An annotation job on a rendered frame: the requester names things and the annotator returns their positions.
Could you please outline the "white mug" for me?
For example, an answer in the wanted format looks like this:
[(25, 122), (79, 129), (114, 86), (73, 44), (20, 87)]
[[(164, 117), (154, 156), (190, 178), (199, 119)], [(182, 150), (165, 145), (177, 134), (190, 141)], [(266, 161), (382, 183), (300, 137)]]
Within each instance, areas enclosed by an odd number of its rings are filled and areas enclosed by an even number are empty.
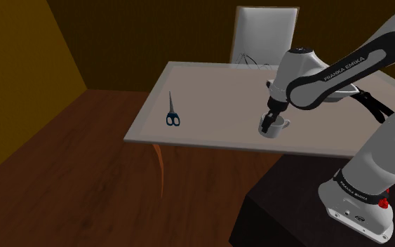
[(260, 118), (258, 132), (260, 135), (262, 135), (266, 138), (277, 138), (279, 136), (280, 132), (284, 128), (287, 128), (290, 125), (290, 120), (284, 119), (282, 116), (277, 116), (276, 121), (270, 125), (270, 127), (267, 129), (267, 132), (265, 133), (262, 130), (262, 123), (265, 119), (265, 116), (266, 116), (266, 114), (264, 113)]

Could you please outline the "grey table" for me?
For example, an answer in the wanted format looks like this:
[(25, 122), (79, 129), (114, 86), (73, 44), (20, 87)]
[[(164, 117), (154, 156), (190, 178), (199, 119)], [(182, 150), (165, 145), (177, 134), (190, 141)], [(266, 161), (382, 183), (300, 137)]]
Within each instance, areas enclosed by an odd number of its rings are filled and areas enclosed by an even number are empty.
[[(260, 118), (268, 110), (266, 82), (276, 71), (274, 65), (169, 62), (124, 139), (155, 149), (174, 145), (349, 158), (378, 128), (373, 115), (348, 97), (312, 111), (289, 107), (283, 113), (289, 127), (277, 138), (260, 135)], [(179, 126), (166, 124), (169, 91)]]

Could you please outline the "white chair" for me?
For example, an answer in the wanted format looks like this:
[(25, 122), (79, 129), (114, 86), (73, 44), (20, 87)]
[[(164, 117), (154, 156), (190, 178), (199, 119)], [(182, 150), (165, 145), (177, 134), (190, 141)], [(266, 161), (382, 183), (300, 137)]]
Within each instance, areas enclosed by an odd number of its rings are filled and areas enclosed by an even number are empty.
[(259, 65), (279, 65), (292, 45), (298, 7), (237, 6), (230, 62), (246, 54)]

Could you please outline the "blue handled scissors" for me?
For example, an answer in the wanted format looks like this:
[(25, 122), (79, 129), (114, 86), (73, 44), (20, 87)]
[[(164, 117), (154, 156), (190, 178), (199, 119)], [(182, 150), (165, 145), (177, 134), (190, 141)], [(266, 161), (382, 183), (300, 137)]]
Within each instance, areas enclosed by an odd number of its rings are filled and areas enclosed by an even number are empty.
[(179, 126), (180, 118), (174, 110), (171, 92), (169, 91), (168, 94), (169, 94), (169, 112), (166, 115), (166, 124), (168, 126)]

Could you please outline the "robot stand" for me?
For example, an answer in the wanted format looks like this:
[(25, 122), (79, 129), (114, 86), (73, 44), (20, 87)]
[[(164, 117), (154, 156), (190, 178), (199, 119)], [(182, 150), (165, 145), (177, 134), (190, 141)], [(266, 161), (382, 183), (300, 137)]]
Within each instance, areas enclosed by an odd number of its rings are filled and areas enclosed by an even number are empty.
[(229, 238), (232, 247), (395, 247), (395, 185), (392, 238), (378, 244), (332, 219), (319, 185), (348, 162), (319, 156), (282, 156), (246, 194)]

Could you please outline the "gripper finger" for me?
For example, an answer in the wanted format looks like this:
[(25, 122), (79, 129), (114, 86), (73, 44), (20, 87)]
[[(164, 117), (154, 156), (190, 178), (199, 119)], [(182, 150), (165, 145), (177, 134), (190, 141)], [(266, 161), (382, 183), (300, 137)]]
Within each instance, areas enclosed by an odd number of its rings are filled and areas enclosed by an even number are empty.
[(267, 114), (265, 114), (265, 117), (262, 121), (261, 127), (262, 127), (262, 132), (267, 133), (269, 127), (275, 122), (275, 116), (272, 111), (268, 111)]

